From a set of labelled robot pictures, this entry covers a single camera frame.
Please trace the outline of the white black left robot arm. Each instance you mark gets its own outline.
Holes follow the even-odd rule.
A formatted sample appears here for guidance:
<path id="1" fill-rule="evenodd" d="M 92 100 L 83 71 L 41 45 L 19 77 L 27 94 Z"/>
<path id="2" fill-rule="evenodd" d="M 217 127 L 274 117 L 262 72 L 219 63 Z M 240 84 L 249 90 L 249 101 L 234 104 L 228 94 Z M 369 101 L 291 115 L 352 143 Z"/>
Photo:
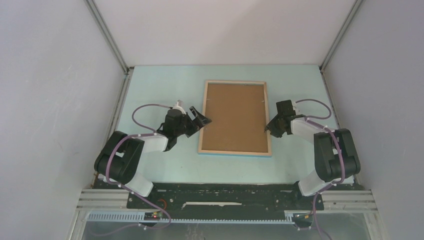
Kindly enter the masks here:
<path id="1" fill-rule="evenodd" d="M 104 176 L 109 184 L 116 184 L 132 194 L 138 194 L 138 201 L 145 208 L 153 208 L 158 194 L 152 191 L 154 184 L 146 179 L 138 165 L 142 154 L 167 152 L 177 143 L 181 135 L 187 138 L 199 132 L 212 120 L 193 106 L 185 111 L 179 102 L 167 107 L 164 122 L 149 133 L 126 134 L 114 131 L 96 158 L 93 168 Z"/>

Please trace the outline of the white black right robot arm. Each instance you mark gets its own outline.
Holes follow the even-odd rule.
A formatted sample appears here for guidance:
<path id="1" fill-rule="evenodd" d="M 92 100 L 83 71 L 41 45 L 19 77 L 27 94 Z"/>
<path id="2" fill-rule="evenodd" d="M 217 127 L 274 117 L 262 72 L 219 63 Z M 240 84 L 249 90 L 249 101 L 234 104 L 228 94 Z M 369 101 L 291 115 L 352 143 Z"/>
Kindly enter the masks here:
<path id="1" fill-rule="evenodd" d="M 275 138 L 284 134 L 296 135 L 313 144 L 314 169 L 295 184 L 291 204 L 304 209 L 311 202 L 311 196 L 361 171 L 361 163 L 352 133 L 346 128 L 330 129 L 317 123 L 317 116 L 298 113 L 291 100 L 276 103 L 277 114 L 266 125 L 265 130 Z"/>

